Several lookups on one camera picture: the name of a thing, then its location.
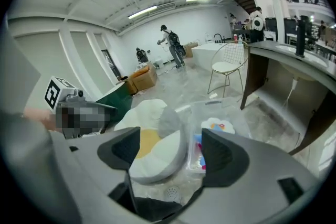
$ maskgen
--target staircase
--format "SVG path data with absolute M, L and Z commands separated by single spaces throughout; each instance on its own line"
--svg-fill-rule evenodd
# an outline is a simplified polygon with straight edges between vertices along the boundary
M 254 12 L 256 9 L 256 3 L 254 0 L 234 0 L 241 6 L 248 14 Z

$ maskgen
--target bottle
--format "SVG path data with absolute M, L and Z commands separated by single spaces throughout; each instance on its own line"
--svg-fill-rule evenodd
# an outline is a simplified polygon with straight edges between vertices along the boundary
M 238 44 L 242 45 L 243 44 L 243 35 L 239 35 L 239 40 L 238 40 Z

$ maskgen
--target green cloth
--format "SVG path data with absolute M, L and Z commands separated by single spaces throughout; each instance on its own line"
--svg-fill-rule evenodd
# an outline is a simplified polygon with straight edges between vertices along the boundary
M 118 109 L 118 112 L 113 122 L 121 121 L 125 116 L 127 111 L 131 109 L 132 106 L 132 96 L 126 83 L 122 82 L 122 85 L 117 85 L 110 92 L 108 92 L 104 97 L 96 101 L 96 103 L 110 105 Z

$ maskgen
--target black backpack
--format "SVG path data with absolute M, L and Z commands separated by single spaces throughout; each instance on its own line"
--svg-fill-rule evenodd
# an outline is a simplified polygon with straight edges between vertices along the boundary
M 185 56 L 186 52 L 185 52 L 185 49 L 180 44 L 178 35 L 175 34 L 173 31 L 171 31 L 170 33 L 168 33 L 167 31 L 165 32 L 168 34 L 170 44 L 175 47 L 175 50 L 177 51 L 177 53 L 182 56 Z
M 168 34 L 169 37 L 169 41 L 170 44 L 173 46 L 177 46 L 180 45 L 180 40 L 177 34 L 175 34 L 173 31 L 171 31 L 170 33 L 168 33 L 167 31 L 165 31 Z

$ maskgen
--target wire chair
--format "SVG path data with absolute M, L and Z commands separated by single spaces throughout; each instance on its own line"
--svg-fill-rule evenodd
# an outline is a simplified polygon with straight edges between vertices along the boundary
M 240 82 L 242 84 L 241 88 L 244 93 L 243 82 L 241 80 L 240 75 L 240 68 L 246 63 L 247 59 L 248 59 L 248 46 L 246 42 L 233 40 L 221 46 L 220 49 L 216 51 L 211 60 L 212 72 L 208 88 L 208 94 L 216 89 L 224 87 L 223 92 L 223 98 L 224 98 L 225 89 L 227 86 L 230 86 L 229 75 L 236 71 L 238 71 L 239 73 Z M 214 72 L 218 74 L 223 74 L 225 76 L 225 85 L 209 91 Z

